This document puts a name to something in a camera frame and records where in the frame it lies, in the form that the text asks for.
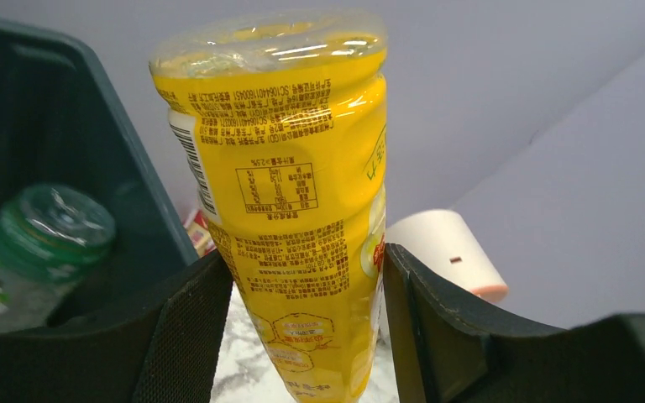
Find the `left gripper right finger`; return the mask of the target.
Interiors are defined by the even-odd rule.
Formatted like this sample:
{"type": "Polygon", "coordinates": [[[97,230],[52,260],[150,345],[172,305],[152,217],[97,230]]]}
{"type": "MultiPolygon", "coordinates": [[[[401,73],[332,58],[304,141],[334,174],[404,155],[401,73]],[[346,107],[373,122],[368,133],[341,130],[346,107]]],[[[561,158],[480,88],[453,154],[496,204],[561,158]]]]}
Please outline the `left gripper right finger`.
{"type": "Polygon", "coordinates": [[[563,330],[505,311],[385,247],[403,402],[645,402],[645,313],[563,330]]]}

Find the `green tinted plastic bottle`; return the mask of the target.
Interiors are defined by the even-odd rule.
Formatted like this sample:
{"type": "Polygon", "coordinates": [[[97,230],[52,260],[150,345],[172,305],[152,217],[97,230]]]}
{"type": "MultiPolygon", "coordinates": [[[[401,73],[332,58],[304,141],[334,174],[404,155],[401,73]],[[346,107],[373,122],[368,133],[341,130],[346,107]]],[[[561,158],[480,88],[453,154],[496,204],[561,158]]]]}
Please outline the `green tinted plastic bottle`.
{"type": "Polygon", "coordinates": [[[37,184],[0,210],[0,333],[42,327],[105,260],[110,212],[69,186],[37,184]]]}

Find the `yellow plastic bottle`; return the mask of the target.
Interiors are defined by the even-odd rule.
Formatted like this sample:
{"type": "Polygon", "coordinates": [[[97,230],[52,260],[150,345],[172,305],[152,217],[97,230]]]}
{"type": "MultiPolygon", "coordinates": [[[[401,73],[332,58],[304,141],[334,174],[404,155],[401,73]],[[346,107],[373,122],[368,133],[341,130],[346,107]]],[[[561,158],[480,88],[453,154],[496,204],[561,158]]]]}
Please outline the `yellow plastic bottle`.
{"type": "Polygon", "coordinates": [[[264,13],[149,58],[218,252],[286,389],[355,402],[385,248],[387,32],[353,8],[264,13]]]}

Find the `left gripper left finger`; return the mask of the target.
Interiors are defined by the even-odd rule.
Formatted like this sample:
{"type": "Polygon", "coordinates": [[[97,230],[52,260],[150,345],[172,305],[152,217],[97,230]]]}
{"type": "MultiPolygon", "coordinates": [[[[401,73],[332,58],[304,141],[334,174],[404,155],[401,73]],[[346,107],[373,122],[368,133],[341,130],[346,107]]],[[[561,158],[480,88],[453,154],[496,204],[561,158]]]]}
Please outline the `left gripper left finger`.
{"type": "Polygon", "coordinates": [[[232,288],[212,252],[62,326],[0,333],[0,402],[208,402],[232,288]]]}

